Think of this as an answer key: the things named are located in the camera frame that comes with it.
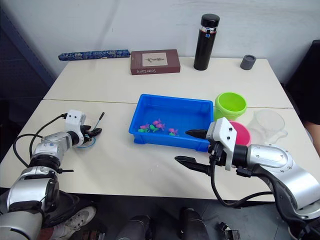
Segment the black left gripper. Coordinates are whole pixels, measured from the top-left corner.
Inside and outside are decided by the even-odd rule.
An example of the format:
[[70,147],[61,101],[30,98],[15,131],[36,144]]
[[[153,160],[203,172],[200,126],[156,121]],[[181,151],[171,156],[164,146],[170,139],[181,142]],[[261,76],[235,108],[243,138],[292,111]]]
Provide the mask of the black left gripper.
[[95,136],[90,135],[99,135],[102,132],[101,128],[94,128],[90,130],[92,127],[90,125],[81,125],[80,131],[83,135],[83,143],[80,145],[80,147],[88,146],[89,144],[94,144],[96,142]]

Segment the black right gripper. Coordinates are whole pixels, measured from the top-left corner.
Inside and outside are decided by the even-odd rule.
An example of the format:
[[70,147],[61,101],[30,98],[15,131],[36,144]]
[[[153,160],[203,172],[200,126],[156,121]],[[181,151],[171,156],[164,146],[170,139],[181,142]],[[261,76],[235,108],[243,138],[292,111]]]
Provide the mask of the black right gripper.
[[176,156],[174,159],[190,170],[204,173],[208,176],[212,175],[213,163],[220,161],[224,149],[227,147],[227,123],[211,122],[208,130],[191,129],[185,134],[197,139],[206,139],[209,141],[209,165],[198,163],[194,157]]

